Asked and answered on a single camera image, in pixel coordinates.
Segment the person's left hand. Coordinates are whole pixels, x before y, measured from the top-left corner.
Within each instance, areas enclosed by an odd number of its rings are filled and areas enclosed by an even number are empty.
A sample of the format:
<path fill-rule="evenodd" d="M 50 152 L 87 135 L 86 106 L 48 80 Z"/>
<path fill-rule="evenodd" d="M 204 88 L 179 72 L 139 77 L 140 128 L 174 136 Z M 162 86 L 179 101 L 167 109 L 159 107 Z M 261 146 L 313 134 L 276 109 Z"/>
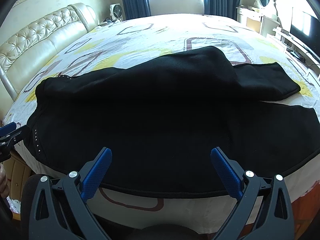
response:
<path fill-rule="evenodd" d="M 0 194 L 2 198 L 7 198 L 9 195 L 8 178 L 3 164 L 0 168 Z"/>

